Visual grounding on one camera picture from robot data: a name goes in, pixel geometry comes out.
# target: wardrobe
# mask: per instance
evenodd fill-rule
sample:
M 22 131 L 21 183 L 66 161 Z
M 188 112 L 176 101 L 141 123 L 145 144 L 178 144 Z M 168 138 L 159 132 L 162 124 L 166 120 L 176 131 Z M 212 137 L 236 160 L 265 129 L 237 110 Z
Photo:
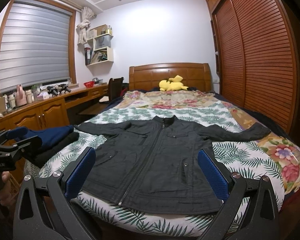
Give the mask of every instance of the wardrobe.
M 281 0 L 207 0 L 220 93 L 300 146 L 300 24 Z

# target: cabinet handle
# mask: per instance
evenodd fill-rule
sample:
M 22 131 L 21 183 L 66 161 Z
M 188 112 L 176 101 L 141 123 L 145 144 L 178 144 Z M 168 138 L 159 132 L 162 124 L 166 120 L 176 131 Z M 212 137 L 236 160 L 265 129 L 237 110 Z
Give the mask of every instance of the cabinet handle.
M 44 116 L 44 114 L 42 114 L 42 117 L 43 117 L 43 122 L 44 122 L 44 125 L 47 126 L 47 123 L 46 123 L 46 118 Z
M 41 126 L 41 128 L 42 128 L 42 122 L 41 122 L 41 116 L 40 115 L 38 115 L 38 118 L 39 118 L 39 123 L 40 123 L 40 126 Z

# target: jacket zipper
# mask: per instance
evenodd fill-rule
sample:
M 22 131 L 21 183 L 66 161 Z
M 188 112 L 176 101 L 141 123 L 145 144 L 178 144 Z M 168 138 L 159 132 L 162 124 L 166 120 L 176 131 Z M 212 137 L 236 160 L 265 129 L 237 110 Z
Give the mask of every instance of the jacket zipper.
M 120 202 L 118 203 L 119 206 L 121 206 L 122 201 L 123 201 L 124 198 L 127 196 L 129 190 L 131 189 L 132 185 L 133 185 L 134 182 L 136 181 L 136 179 L 137 179 L 137 177 L 139 176 L 140 172 L 142 171 L 143 167 L 146 165 L 146 163 L 147 163 L 147 161 L 148 161 L 148 159 L 149 159 L 149 156 L 150 156 L 150 154 L 152 153 L 152 150 L 153 150 L 153 148 L 155 147 L 155 145 L 156 145 L 156 143 L 157 143 L 157 140 L 159 139 L 159 136 L 160 136 L 160 134 L 161 134 L 161 131 L 162 131 L 162 129 L 163 129 L 164 127 L 165 127 L 165 126 L 164 126 L 164 121 L 162 121 L 162 128 L 160 128 L 160 130 L 159 130 L 159 132 L 158 132 L 158 134 L 157 134 L 157 136 L 156 136 L 156 138 L 155 138 L 153 144 L 151 145 L 150 150 L 148 151 L 148 154 L 147 154 L 146 158 L 145 158 L 145 159 L 143 160 L 143 162 L 142 162 L 142 165 L 141 165 L 140 169 L 138 170 L 138 172 L 137 172 L 137 174 L 134 176 L 132 182 L 129 184 L 128 188 L 127 188 L 126 191 L 124 192 L 124 194 L 123 194 L 123 196 L 122 196 Z

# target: blue gripper pad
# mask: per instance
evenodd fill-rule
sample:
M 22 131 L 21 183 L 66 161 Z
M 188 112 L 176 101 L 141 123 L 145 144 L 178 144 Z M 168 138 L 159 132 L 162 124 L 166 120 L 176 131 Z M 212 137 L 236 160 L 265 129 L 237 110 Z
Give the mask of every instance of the blue gripper pad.
M 77 197 L 82 185 L 84 184 L 96 161 L 96 152 L 91 147 L 87 147 L 81 155 L 84 155 L 84 157 L 76 165 L 65 184 L 65 197 L 68 201 L 70 201 L 70 199 L 72 198 Z
M 226 201 L 229 197 L 228 184 L 204 150 L 200 150 L 198 153 L 198 163 L 203 174 L 207 178 L 213 193 L 218 199 Z
M 26 135 L 28 132 L 28 128 L 25 126 L 17 127 L 13 130 L 7 132 L 6 138 L 7 140 L 16 139 L 21 136 Z

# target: green leaf pattern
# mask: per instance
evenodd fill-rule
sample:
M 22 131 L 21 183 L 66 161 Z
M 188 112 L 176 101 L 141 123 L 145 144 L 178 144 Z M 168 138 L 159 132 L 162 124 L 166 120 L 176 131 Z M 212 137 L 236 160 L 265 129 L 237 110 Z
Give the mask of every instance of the green leaf pattern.
M 149 120 L 156 115 L 160 117 L 177 116 L 179 119 L 198 122 L 204 126 L 217 124 L 231 132 L 240 132 L 242 128 L 234 120 L 230 112 L 221 102 L 205 108 L 183 109 L 151 109 L 151 108 L 125 108 L 110 109 L 103 112 L 88 122 L 93 123 L 119 123 L 128 120 Z M 56 170 L 64 168 L 77 159 L 85 147 L 97 148 L 106 141 L 102 135 L 96 136 L 79 132 L 79 139 L 54 155 L 41 168 L 26 161 L 25 174 L 34 177 L 48 177 Z M 258 179 L 266 174 L 274 186 L 274 192 L 279 209 L 284 198 L 283 182 L 277 164 L 268 157 L 264 149 L 260 149 L 255 142 L 213 142 L 213 150 L 218 161 L 223 162 L 230 171 L 237 171 L 246 178 Z M 142 234 L 159 236 L 199 236 L 213 220 L 212 215 L 168 215 L 160 216 L 136 211 L 130 208 L 117 206 L 113 203 L 95 198 L 85 192 L 80 192 L 77 201 L 90 214 L 130 231 Z M 229 232 L 238 227 L 248 198 L 243 199 L 237 216 Z

